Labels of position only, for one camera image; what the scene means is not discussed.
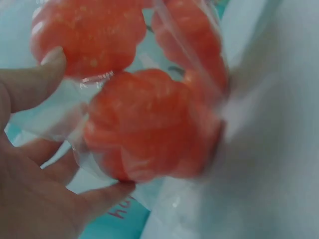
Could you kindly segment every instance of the white fabric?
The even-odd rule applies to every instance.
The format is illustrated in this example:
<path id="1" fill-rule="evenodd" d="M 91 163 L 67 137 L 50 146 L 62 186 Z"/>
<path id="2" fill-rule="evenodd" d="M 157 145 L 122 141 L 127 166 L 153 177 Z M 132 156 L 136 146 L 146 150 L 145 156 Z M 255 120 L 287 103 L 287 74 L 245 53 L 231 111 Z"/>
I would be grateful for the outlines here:
<path id="1" fill-rule="evenodd" d="M 319 238 L 318 19 L 318 0 L 283 0 L 236 59 L 228 129 L 211 172 L 195 183 L 168 179 L 143 239 Z M 233 57 L 242 30 L 224 31 Z"/>

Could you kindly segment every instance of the clear plastic bag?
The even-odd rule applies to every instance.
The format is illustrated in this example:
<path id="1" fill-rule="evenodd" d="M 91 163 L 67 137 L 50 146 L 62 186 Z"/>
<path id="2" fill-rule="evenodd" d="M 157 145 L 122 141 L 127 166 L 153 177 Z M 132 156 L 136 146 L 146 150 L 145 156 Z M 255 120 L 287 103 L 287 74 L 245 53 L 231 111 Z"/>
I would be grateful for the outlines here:
<path id="1" fill-rule="evenodd" d="M 69 141 L 99 177 L 201 175 L 225 126 L 214 109 L 228 93 L 211 1 L 20 0 L 0 18 L 0 67 L 34 66 L 56 46 L 67 58 L 58 90 L 11 123 Z"/>

